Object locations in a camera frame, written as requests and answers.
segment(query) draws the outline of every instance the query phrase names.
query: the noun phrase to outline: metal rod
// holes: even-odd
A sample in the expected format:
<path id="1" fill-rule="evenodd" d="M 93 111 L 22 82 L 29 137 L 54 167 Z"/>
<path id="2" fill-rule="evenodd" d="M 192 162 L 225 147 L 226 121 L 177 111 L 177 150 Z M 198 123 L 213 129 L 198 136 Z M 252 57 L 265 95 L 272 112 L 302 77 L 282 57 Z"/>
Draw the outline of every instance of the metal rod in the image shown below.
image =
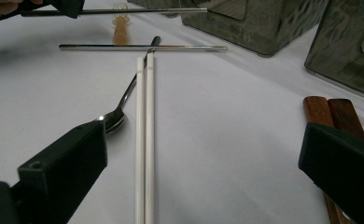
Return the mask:
<path id="1" fill-rule="evenodd" d="M 61 50 L 85 50 L 85 51 L 225 51 L 226 46 L 150 46 L 150 45 L 60 45 Z"/>
<path id="2" fill-rule="evenodd" d="M 81 10 L 79 16 L 83 15 L 104 15 L 104 14 L 132 14 L 132 13 L 162 13 L 162 14 L 175 14 L 175 13 L 200 13 L 207 12 L 205 7 L 193 8 L 130 8 L 130 9 L 89 9 Z M 34 10 L 22 11 L 23 17 L 49 17 L 49 16 L 63 16 L 61 11 L 57 10 Z"/>

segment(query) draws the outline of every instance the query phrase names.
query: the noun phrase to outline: plastic box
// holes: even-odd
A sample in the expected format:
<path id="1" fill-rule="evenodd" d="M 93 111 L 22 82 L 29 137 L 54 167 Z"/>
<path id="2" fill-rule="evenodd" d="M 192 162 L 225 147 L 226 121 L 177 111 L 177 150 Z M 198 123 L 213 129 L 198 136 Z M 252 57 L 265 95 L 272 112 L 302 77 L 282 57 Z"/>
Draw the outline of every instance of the plastic box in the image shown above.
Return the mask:
<path id="1" fill-rule="evenodd" d="M 182 14 L 196 29 L 272 56 L 319 23 L 327 0 L 180 0 L 181 7 L 207 7 L 208 13 Z"/>
<path id="2" fill-rule="evenodd" d="M 364 93 L 364 0 L 329 1 L 305 66 Z"/>

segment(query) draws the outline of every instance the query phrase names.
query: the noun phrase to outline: spoon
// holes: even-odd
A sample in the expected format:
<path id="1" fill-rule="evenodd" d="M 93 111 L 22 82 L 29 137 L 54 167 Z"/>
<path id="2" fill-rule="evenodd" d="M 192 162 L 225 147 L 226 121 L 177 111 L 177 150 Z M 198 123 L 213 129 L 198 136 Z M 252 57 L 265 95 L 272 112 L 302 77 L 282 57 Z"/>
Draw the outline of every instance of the spoon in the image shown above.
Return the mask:
<path id="1" fill-rule="evenodd" d="M 161 42 L 161 38 L 159 36 L 155 36 L 152 40 L 151 46 L 158 46 Z M 144 59 L 144 67 L 147 66 L 147 55 Z M 117 128 L 119 128 L 123 122 L 124 122 L 124 112 L 123 107 L 127 102 L 127 99 L 129 98 L 130 94 L 133 91 L 133 88 L 136 85 L 136 73 L 133 77 L 132 82 L 130 83 L 129 87 L 127 88 L 126 92 L 124 92 L 123 96 L 120 99 L 120 102 L 118 104 L 118 107 L 114 111 L 111 111 L 105 115 L 102 115 L 98 120 L 103 120 L 105 123 L 105 133 L 109 134 L 114 132 Z"/>

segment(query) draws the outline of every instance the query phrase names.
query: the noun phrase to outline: white tablecloth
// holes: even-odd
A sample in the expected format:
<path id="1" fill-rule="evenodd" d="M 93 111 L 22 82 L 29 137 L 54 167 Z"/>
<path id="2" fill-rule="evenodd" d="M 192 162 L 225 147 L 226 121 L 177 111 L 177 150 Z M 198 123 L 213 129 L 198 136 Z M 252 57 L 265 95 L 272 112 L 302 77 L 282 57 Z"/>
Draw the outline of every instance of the white tablecloth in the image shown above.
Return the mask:
<path id="1" fill-rule="evenodd" d="M 87 1 L 85 8 L 112 8 Z M 144 52 L 60 51 L 111 44 L 112 15 L 0 21 L 0 181 L 81 123 L 113 110 Z M 329 223 L 323 193 L 298 168 L 306 96 L 364 98 L 304 68 L 316 28 L 272 58 L 184 26 L 130 15 L 131 44 L 224 45 L 227 52 L 157 52 L 155 220 L 168 223 Z M 69 223 L 133 223 L 135 91 L 106 139 L 108 167 Z"/>

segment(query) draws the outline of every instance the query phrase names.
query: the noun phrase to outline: white chopstick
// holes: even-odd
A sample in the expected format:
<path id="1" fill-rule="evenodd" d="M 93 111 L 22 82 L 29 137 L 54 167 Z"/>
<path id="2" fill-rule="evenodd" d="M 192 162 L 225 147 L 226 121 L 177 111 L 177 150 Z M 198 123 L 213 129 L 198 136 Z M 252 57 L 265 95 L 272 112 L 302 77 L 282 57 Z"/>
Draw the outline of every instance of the white chopstick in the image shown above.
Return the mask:
<path id="1" fill-rule="evenodd" d="M 147 55 L 147 132 L 145 175 L 145 224 L 154 224 L 154 57 Z"/>
<path id="2" fill-rule="evenodd" d="M 145 79 L 144 58 L 136 72 L 135 224 L 145 223 Z"/>

